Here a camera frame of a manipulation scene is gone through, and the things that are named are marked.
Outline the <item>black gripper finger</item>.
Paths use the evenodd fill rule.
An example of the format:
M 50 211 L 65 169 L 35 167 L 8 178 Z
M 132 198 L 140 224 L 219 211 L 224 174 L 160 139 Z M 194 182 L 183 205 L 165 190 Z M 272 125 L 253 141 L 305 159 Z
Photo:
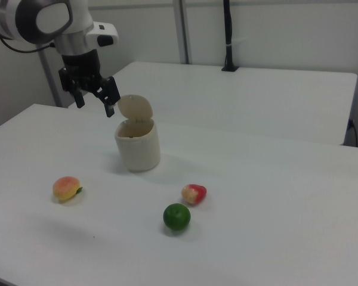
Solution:
M 94 89 L 94 95 L 103 103 L 106 116 L 112 117 L 115 113 L 114 106 L 121 98 L 114 77 L 103 78 L 100 86 Z
M 82 108 L 85 105 L 85 101 L 79 86 L 77 79 L 73 78 L 66 68 L 62 68 L 58 71 L 61 87 L 65 92 L 71 94 L 74 98 L 77 108 Z

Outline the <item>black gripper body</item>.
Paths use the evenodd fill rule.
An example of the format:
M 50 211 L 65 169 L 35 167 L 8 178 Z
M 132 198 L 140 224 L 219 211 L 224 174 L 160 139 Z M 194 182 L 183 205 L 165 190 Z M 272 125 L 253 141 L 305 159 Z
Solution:
M 80 86 L 100 86 L 100 61 L 96 49 L 81 55 L 63 55 L 68 75 Z

